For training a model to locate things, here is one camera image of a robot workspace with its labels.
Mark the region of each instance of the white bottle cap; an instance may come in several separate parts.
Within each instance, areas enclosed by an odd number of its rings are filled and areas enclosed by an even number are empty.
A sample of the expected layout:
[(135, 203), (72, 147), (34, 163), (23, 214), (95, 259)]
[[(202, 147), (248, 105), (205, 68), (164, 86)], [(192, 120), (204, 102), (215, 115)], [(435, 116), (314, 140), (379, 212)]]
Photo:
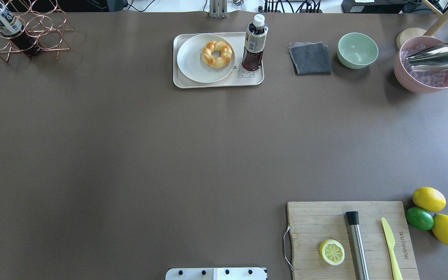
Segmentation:
[(256, 14), (254, 16), (254, 25), (256, 27), (261, 27), (264, 25), (265, 22), (265, 16), (263, 14)]

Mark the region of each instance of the black box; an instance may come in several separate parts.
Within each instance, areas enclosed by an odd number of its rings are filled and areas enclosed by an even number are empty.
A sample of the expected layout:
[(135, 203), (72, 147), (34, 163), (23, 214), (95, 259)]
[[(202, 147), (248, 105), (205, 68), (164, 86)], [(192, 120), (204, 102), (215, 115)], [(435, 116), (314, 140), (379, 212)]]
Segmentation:
[(343, 0), (341, 9), (347, 14), (398, 14), (404, 0)]

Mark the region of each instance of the black cable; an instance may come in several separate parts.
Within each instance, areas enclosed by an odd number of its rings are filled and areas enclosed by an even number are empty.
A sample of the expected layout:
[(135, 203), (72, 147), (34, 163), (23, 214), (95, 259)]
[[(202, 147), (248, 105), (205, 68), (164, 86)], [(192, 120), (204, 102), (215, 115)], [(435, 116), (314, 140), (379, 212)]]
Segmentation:
[(290, 0), (285, 0), (285, 1), (288, 2), (288, 4), (290, 5), (291, 12), (295, 13), (295, 10), (293, 9), (293, 6), (291, 5)]
[(415, 11), (431, 11), (432, 9), (429, 9), (429, 8), (424, 8), (424, 9), (413, 9), (412, 11), (410, 11), (409, 12), (409, 14), (410, 13), (413, 13), (413, 12), (415, 12)]
[(443, 14), (443, 9), (439, 3), (438, 0), (430, 0), (430, 3), (435, 6), (442, 14)]
[(283, 8), (283, 12), (285, 12), (285, 7), (283, 6), (283, 0), (278, 0), (276, 2), (276, 7), (274, 8), (274, 11), (277, 12), (278, 11), (278, 4), (281, 3), (281, 7)]
[(422, 3), (421, 0), (416, 0), (416, 1), (404, 0), (404, 1), (407, 3), (410, 3), (410, 4), (414, 4), (414, 5), (419, 5)]
[(298, 7), (298, 9), (297, 9), (296, 12), (301, 11), (301, 10), (302, 10), (302, 7), (304, 7), (304, 4), (307, 4), (307, 7), (309, 7), (309, 6), (311, 5), (311, 4), (309, 3), (308, 0), (304, 0), (304, 2), (302, 2), (302, 3), (300, 4), (300, 7)]
[(309, 11), (310, 11), (310, 12), (314, 12), (315, 9), (316, 9), (317, 3), (316, 3), (316, 1), (314, 1), (314, 0), (311, 0), (311, 1), (314, 3), (314, 5), (311, 5)]
[(410, 2), (408, 2), (405, 6), (404, 6), (404, 9), (402, 9), (402, 12), (404, 13), (404, 14), (410, 14), (410, 13), (412, 13), (419, 5), (421, 5), (421, 4), (416, 4), (416, 3), (410, 3)]
[(318, 9), (317, 9), (317, 11), (316, 11), (316, 13), (319, 13), (319, 9), (320, 9), (320, 2), (321, 2), (322, 0), (319, 0), (319, 2), (318, 2)]
[(131, 4), (128, 4), (128, 5), (130, 6), (130, 7), (128, 8), (128, 10), (131, 9), (131, 7), (132, 7), (133, 9), (135, 9), (135, 10), (138, 11), (138, 12), (144, 12), (144, 11), (146, 11), (146, 9), (148, 9), (148, 7), (149, 7), (153, 2), (155, 2), (155, 0), (151, 0), (151, 2), (146, 6), (146, 8), (144, 8), (144, 10), (138, 10), (138, 9), (136, 9), (136, 8), (132, 5), (132, 3), (134, 3), (134, 0), (132, 0), (132, 1), (131, 1)]

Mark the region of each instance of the ice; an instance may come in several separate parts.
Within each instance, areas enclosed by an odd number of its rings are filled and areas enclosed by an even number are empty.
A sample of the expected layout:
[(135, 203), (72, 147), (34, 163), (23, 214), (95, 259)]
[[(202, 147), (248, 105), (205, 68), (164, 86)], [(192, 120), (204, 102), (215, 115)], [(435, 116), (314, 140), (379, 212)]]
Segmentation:
[(426, 46), (423, 44), (419, 44), (414, 48), (409, 48), (400, 51), (400, 61), (402, 65), (404, 65), (404, 69), (411, 75), (411, 77), (415, 78), (418, 82), (431, 86), (442, 88), (446, 87), (446, 80), (448, 79), (448, 70), (445, 71), (413, 71), (411, 69), (411, 65), (407, 61), (406, 57), (417, 53), (420, 50), (425, 49)]

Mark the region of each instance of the table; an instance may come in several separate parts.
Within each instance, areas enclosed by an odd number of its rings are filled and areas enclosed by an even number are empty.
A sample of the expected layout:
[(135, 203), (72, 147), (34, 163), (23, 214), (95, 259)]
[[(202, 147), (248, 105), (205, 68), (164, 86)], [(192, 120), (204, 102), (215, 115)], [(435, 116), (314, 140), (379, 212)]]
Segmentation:
[[(448, 199), (448, 90), (413, 94), (393, 75), (397, 34), (434, 16), (267, 14), (262, 84), (185, 90), (174, 37), (240, 32), (253, 13), (68, 16), (59, 60), (0, 60), (0, 279), (265, 266), (287, 280), (287, 202), (408, 207), (421, 186)], [(375, 40), (374, 64), (338, 62), (347, 32)], [(328, 45), (333, 72), (296, 76), (297, 41)], [(421, 279), (447, 279), (448, 247), (410, 231)]]

